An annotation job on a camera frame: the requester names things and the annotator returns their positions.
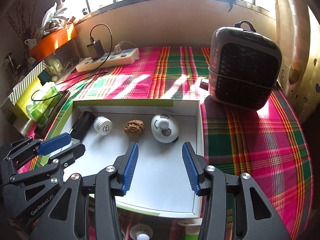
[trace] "plaid tablecloth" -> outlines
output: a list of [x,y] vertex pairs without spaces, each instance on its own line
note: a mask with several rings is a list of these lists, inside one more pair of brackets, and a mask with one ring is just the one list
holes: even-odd
[[[280,91],[274,91],[266,105],[256,112],[211,100],[208,92],[199,87],[201,79],[208,77],[209,57],[207,48],[140,49],[140,59],[134,64],[109,68],[108,74],[93,77],[93,82],[89,82],[90,78],[74,86],[71,99],[199,99],[207,162],[225,173],[250,173],[295,239],[307,225],[313,196],[310,156],[301,126]],[[61,89],[77,79],[80,78],[66,81]],[[35,167],[36,159],[26,166],[30,170]],[[124,210],[119,210],[119,219],[124,230],[130,222],[148,224],[154,230],[154,240],[183,239],[184,228],[176,220]],[[230,238],[231,207],[227,228]],[[94,227],[90,233],[90,239],[94,240]]]

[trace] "robotic arm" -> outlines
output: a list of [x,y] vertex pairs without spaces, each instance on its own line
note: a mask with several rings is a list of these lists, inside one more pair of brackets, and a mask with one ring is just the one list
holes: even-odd
[[[1,202],[11,224],[19,230],[33,228],[30,240],[88,240],[89,194],[95,194],[97,240],[122,240],[115,196],[130,189],[138,160],[138,144],[132,142],[125,155],[98,174],[74,173],[64,183],[63,169],[85,152],[81,143],[49,158],[39,169],[17,170],[36,155],[47,155],[68,145],[65,133],[48,141],[25,138],[0,148]],[[288,231],[266,195],[247,173],[224,174],[196,155],[191,144],[182,147],[182,158],[192,190],[206,196],[199,240],[224,240],[227,193],[234,196],[233,240],[290,240]]]

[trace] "space heater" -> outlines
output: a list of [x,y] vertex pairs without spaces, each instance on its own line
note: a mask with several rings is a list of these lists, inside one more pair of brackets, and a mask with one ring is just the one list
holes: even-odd
[[[251,30],[242,29],[242,23],[247,23]],[[256,33],[250,22],[219,28],[211,42],[211,98],[231,106],[259,110],[275,87],[281,61],[279,47]]]

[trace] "blue ribbed pad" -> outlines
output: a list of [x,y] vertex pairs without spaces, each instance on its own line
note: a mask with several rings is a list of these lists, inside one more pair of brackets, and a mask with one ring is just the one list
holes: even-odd
[[185,143],[182,146],[182,158],[189,177],[191,189],[198,195],[200,192],[199,175]]
[[71,136],[70,134],[63,134],[60,136],[57,136],[56,138],[50,139],[49,141],[45,141],[42,143],[37,150],[38,155],[48,155],[56,150],[59,150],[60,148],[68,145],[71,142]]
[[139,156],[139,147],[138,147],[138,144],[135,143],[123,174],[123,185],[122,185],[121,191],[124,195],[130,189],[134,170],[136,168],[136,164],[138,161],[138,156]]

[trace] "power strip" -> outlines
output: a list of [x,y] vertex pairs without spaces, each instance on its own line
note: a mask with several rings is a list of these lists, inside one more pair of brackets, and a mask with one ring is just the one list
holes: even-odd
[[[108,53],[106,53],[100,59],[92,60],[90,57],[85,58],[76,66],[76,69],[78,72],[95,69],[106,59],[107,56]],[[126,49],[117,55],[114,55],[112,52],[109,58],[100,68],[130,65],[133,64],[137,59],[139,59],[138,49]]]

